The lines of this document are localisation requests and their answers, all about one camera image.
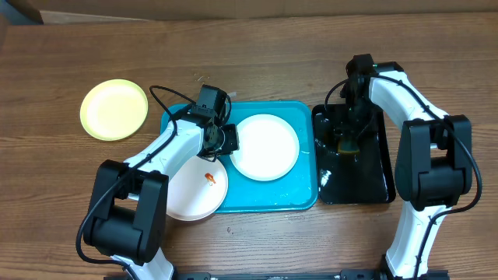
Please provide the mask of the orange green sponge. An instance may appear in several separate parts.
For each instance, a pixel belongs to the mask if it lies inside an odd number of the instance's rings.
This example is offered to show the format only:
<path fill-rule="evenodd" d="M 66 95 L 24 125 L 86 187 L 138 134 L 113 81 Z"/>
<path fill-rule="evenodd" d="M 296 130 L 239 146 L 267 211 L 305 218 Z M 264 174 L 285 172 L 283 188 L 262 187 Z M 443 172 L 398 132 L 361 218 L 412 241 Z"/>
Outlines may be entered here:
<path fill-rule="evenodd" d="M 359 153 L 358 137 L 353 135 L 340 136 L 338 138 L 337 152 L 345 155 Z"/>

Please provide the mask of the white plate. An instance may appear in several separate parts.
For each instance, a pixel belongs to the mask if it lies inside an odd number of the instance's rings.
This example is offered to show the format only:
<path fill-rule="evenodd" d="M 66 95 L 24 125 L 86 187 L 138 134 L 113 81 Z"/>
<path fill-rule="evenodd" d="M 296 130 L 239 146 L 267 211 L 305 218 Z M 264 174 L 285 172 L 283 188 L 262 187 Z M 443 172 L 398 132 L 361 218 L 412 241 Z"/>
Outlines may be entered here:
<path fill-rule="evenodd" d="M 255 114 L 237 125 L 239 148 L 230 156 L 245 177 L 256 181 L 277 180 L 296 164 L 300 143 L 291 125 L 271 114 Z"/>
<path fill-rule="evenodd" d="M 216 211 L 228 191 L 228 176 L 223 164 L 199 157 L 189 159 L 168 185 L 167 215 L 191 222 Z"/>

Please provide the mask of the yellow plate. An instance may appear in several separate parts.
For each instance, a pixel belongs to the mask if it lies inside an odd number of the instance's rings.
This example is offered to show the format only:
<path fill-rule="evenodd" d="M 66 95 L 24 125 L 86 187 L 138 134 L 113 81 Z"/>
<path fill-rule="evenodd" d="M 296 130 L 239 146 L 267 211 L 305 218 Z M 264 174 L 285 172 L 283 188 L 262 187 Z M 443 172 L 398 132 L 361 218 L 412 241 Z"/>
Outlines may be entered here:
<path fill-rule="evenodd" d="M 103 141 L 133 135 L 149 109 L 143 89 L 126 79 L 111 79 L 94 86 L 84 97 L 79 117 L 83 129 Z"/>

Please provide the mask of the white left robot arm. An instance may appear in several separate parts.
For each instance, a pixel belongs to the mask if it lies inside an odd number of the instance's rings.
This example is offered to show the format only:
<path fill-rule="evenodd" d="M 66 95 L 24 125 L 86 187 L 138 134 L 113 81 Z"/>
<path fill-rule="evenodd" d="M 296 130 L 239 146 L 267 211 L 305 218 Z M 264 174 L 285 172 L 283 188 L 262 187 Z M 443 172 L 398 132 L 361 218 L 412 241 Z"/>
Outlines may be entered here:
<path fill-rule="evenodd" d="M 171 279 L 173 265 L 160 248 L 168 184 L 191 158 L 215 160 L 238 148 L 235 124 L 215 110 L 190 107 L 169 115 L 167 129 L 142 152 L 125 160 L 104 161 L 98 168 L 89 210 L 77 233 L 81 259 L 84 243 L 107 255 L 130 279 Z"/>

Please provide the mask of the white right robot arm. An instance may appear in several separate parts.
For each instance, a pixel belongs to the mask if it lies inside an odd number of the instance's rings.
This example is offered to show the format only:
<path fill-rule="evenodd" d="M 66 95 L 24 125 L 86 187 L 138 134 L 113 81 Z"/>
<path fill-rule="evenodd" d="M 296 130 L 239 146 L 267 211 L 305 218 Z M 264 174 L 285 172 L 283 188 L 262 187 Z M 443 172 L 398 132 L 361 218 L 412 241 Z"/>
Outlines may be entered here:
<path fill-rule="evenodd" d="M 481 181 L 472 156 L 471 122 L 434 106 L 394 61 L 375 63 L 368 54 L 356 55 L 345 71 L 347 78 L 337 84 L 348 107 L 343 134 L 356 139 L 364 129 L 360 118 L 375 109 L 401 132 L 395 186 L 404 204 L 380 276 L 447 279 L 446 272 L 431 272 L 428 260 L 441 223 L 472 208 L 457 203 Z"/>

